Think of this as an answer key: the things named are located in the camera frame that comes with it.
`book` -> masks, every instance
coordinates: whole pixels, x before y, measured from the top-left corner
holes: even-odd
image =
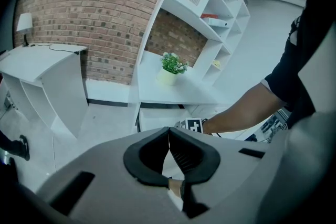
[[[229,28],[229,23],[225,20],[213,19],[213,18],[203,18],[203,21],[205,21],[210,26]]]
[[[218,15],[217,14],[208,14],[208,13],[203,13],[201,15],[201,19],[203,18],[214,18],[214,19],[218,19]]]

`person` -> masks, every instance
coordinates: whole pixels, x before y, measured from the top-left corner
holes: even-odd
[[[12,157],[9,158],[8,164],[0,162],[0,175],[2,175],[2,180],[11,181],[18,183],[18,176],[16,170],[16,164]]]
[[[291,24],[280,63],[228,110],[205,121],[204,133],[225,133],[250,128],[284,106],[292,112],[283,126],[286,130],[315,112],[298,72],[314,54],[335,21],[333,1],[306,1],[301,16]]]
[[[29,146],[27,138],[24,135],[20,135],[20,140],[11,141],[0,130],[0,148],[8,151],[12,155],[22,157],[26,161],[30,159]]]

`white desk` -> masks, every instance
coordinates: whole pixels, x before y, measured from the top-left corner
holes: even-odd
[[[214,87],[201,81],[191,67],[179,74],[176,84],[167,86],[157,81],[156,75],[162,68],[162,56],[144,51],[138,67],[139,100],[143,103],[161,104],[225,104],[228,101]]]
[[[17,47],[0,60],[12,99],[28,120],[39,116],[52,131],[77,137],[88,105],[74,52],[86,47],[36,45]]]

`black shirt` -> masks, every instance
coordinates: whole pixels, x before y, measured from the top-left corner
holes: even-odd
[[[334,6],[332,0],[307,0],[301,16],[291,25],[280,63],[265,78],[266,86],[292,112],[286,122],[287,128],[315,112],[298,72],[319,47],[335,20]]]

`small box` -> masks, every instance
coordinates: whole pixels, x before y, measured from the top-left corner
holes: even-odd
[[[202,119],[201,118],[186,118],[175,124],[177,128],[185,128],[190,131],[203,133]]]

